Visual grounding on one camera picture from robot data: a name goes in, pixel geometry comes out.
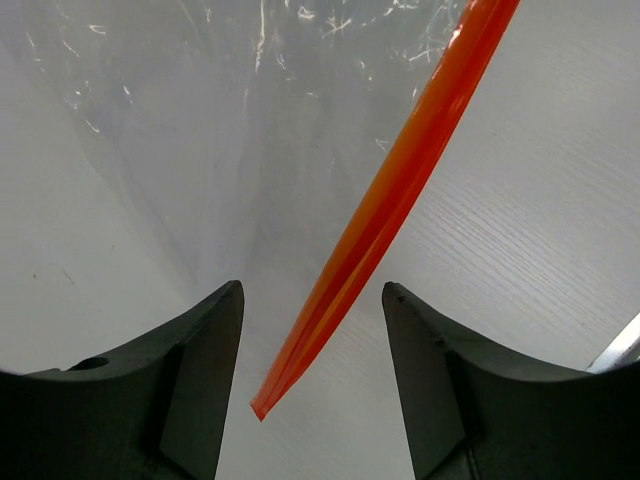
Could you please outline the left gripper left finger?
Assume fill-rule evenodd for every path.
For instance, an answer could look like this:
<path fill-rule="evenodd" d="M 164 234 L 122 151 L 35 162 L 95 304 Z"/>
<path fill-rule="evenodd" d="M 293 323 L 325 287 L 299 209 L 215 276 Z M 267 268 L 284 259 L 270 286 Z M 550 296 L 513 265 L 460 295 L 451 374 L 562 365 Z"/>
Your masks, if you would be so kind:
<path fill-rule="evenodd" d="M 244 313 L 230 281 L 67 369 L 1 375 L 5 479 L 212 479 Z"/>

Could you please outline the clear orange zip top bag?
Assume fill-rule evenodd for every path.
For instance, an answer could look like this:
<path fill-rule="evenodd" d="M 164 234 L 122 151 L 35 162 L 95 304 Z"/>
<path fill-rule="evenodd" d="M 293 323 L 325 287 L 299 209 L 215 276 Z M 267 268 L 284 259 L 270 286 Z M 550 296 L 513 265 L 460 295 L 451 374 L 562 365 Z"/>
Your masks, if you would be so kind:
<path fill-rule="evenodd" d="M 5 1 L 1 270 L 76 320 L 239 279 L 264 416 L 355 303 L 513 1 Z"/>

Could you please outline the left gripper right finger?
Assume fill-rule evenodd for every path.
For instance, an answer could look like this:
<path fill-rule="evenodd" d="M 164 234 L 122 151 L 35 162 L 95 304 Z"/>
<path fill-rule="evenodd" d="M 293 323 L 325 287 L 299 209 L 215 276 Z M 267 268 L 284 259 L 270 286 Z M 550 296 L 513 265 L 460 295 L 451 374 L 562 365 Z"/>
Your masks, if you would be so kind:
<path fill-rule="evenodd" d="M 398 283 L 382 305 L 418 479 L 635 479 L 639 359 L 596 371 L 519 353 Z"/>

